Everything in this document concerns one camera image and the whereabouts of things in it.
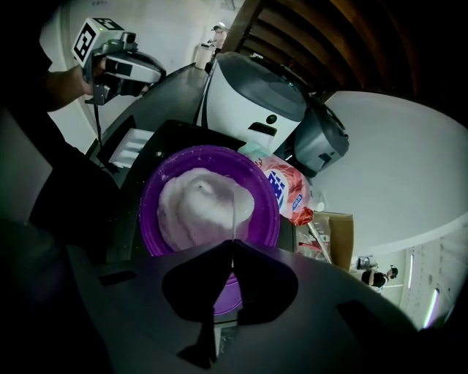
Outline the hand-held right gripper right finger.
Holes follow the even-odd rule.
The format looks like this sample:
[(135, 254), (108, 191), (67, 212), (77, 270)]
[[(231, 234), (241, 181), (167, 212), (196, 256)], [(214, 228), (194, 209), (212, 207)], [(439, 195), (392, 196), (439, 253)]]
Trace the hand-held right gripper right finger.
[(349, 374), (418, 340), (409, 319), (338, 267), (236, 242), (243, 307), (220, 374)]

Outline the purple plastic tub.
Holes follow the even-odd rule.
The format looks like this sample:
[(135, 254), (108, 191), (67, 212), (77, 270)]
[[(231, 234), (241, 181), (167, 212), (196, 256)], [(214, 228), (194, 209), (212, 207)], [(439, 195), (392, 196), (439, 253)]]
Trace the purple plastic tub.
[(246, 241), (275, 246), (279, 238), (280, 213), (271, 184), (262, 170), (244, 155), (215, 145), (198, 145), (168, 156), (146, 182), (140, 200), (140, 232), (152, 256), (166, 256), (174, 250), (165, 242), (156, 216), (159, 195), (166, 182), (194, 168), (232, 178), (254, 199), (254, 210)]

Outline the wooden staircase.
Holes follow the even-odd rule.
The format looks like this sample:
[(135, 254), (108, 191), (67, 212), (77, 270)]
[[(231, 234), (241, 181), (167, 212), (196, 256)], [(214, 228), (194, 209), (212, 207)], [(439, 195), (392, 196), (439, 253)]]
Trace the wooden staircase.
[(306, 80), (415, 97), (468, 89), (468, 0), (244, 0), (226, 51)]

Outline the person's left forearm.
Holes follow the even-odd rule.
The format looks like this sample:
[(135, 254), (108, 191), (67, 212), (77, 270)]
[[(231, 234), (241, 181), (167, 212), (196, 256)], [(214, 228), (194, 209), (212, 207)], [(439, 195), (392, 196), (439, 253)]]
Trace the person's left forearm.
[(45, 107), (53, 112), (66, 107), (84, 95), (92, 95), (92, 85), (83, 78), (80, 66), (63, 72), (48, 72), (44, 80)]

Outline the white detergent drawer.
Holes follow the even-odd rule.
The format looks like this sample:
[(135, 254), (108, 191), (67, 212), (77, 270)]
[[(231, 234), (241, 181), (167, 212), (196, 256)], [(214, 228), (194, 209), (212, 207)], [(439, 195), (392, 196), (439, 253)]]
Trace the white detergent drawer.
[(131, 128), (119, 141), (109, 162), (118, 168), (130, 169), (153, 134), (153, 131)]

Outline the person's left hand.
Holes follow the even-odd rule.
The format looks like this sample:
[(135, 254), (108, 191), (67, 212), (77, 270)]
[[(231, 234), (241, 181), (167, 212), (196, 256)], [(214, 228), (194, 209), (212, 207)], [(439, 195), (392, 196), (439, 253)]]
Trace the person's left hand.
[(87, 75), (85, 70), (80, 66), (73, 68), (78, 85), (80, 86), (80, 92), (82, 95), (92, 96), (94, 94), (94, 78), (99, 77), (105, 73), (106, 58), (100, 59), (93, 65), (92, 73)]

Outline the black tray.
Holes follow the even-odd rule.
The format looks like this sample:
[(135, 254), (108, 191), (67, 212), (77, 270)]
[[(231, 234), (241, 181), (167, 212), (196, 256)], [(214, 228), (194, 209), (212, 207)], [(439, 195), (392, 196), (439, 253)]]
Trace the black tray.
[[(168, 156), (198, 145), (221, 146), (237, 152), (243, 142), (188, 123), (165, 121), (141, 150), (121, 184), (113, 232), (107, 248), (108, 264), (151, 255), (141, 237), (139, 218), (140, 200), (146, 182)], [(286, 251), (295, 248), (295, 229), (281, 216), (275, 246)]]

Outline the white bin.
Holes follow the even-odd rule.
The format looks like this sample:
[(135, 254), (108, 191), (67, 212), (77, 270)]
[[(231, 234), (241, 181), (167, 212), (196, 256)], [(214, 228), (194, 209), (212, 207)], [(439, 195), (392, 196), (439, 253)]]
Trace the white bin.
[(213, 45), (200, 44), (195, 56), (195, 68), (204, 70), (206, 64), (211, 61), (215, 51), (216, 48)]

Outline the dark grey appliance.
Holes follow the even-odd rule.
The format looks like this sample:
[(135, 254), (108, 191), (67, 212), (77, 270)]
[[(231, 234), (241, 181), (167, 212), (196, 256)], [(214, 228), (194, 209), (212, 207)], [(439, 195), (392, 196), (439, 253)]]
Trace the dark grey appliance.
[(284, 159), (308, 178), (315, 177), (349, 150), (349, 137), (324, 104), (310, 107), (286, 142)]

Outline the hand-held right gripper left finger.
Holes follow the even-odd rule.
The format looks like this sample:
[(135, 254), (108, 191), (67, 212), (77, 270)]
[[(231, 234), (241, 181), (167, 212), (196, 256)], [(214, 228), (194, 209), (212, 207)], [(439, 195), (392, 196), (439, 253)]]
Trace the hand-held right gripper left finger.
[(80, 298), (112, 374), (234, 374), (234, 350), (216, 355), (216, 270), (230, 269), (231, 241), (92, 267), (67, 254)]

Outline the open cardboard box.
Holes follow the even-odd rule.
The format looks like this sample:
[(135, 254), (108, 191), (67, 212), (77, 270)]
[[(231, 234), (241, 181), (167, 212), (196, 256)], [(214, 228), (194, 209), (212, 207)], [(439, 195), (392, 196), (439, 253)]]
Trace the open cardboard box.
[[(312, 221), (327, 246), (332, 264), (349, 271), (354, 244), (354, 221), (352, 215), (316, 212)], [(295, 252), (310, 259), (326, 262), (322, 251), (309, 233), (307, 224), (295, 228)]]

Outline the white powder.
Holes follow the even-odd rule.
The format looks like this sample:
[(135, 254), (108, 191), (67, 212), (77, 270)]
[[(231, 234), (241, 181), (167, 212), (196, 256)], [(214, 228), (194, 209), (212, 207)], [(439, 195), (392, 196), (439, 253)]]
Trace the white powder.
[(252, 194), (232, 178), (194, 168), (164, 185), (157, 209), (159, 230), (174, 251), (245, 239), (254, 207)]

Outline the white and black appliance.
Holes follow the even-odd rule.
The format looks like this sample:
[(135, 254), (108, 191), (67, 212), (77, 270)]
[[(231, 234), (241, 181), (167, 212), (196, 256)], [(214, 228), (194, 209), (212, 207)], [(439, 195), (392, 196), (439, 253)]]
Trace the white and black appliance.
[(306, 100), (284, 77), (253, 58), (216, 56), (197, 125), (275, 152), (304, 119)]

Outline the pink detergent refill bag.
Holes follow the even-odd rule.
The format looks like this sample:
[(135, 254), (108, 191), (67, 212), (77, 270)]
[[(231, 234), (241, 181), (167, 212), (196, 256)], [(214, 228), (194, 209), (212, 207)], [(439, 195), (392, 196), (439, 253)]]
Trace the pink detergent refill bag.
[(301, 172), (256, 142), (246, 143), (238, 152), (250, 159), (266, 176), (283, 217), (296, 226), (313, 221), (314, 203), (310, 184)]

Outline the person's black shirt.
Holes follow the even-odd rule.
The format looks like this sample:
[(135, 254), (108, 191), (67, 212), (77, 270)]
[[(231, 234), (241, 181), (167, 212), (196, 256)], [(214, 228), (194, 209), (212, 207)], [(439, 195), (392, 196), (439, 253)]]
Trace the person's black shirt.
[(0, 107), (0, 220), (32, 224), (103, 262), (118, 193), (48, 114)]

